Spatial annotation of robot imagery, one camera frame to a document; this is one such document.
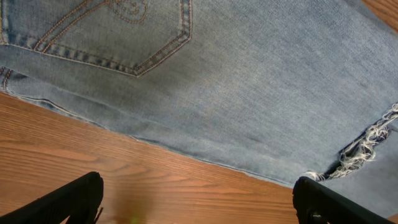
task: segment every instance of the frayed edge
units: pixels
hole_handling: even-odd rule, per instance
[[[323,181],[323,180],[326,179],[323,174],[319,174],[317,172],[308,171],[308,172],[306,172],[304,174],[310,175],[316,181]]]
[[[373,161],[376,152],[374,147],[388,138],[389,129],[387,125],[398,118],[398,104],[393,104],[382,119],[368,127],[365,133],[344,148],[340,153],[339,166],[324,174],[308,171],[306,174],[312,176],[316,181],[345,177],[359,170],[365,162]]]

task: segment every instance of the wood grain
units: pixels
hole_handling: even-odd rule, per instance
[[[398,0],[364,2],[398,30]],[[0,215],[92,170],[105,185],[99,223],[297,223],[291,189],[0,93]]]

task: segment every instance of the denim fabric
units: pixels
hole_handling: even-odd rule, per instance
[[[354,0],[2,0],[4,92],[291,187],[398,100],[398,39]],[[397,134],[324,182],[398,210]]]

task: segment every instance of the jeans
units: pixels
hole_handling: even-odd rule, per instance
[[[287,187],[398,100],[397,34],[360,0],[2,0],[0,24],[5,93]],[[396,126],[322,183],[397,213]]]

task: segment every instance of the black plastic object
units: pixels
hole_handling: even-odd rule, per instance
[[[90,172],[34,202],[0,217],[1,224],[93,224],[104,192],[97,172]]]
[[[300,224],[393,224],[308,177],[296,182],[293,206]]]

